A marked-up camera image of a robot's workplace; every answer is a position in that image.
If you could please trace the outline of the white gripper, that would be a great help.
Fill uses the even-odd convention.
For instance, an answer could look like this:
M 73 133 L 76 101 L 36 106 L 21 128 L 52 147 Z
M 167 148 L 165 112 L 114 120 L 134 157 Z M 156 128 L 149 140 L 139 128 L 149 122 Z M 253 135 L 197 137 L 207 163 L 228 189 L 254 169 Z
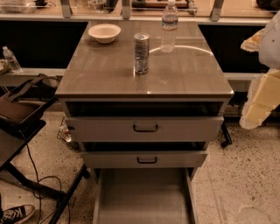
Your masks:
M 273 68 L 250 83 L 239 124 L 246 130 L 252 130 L 261 126 L 280 105 L 280 71 L 277 70 L 280 69 L 280 11 L 264 29 L 244 40 L 241 49 L 251 53 L 259 51 L 259 61 Z

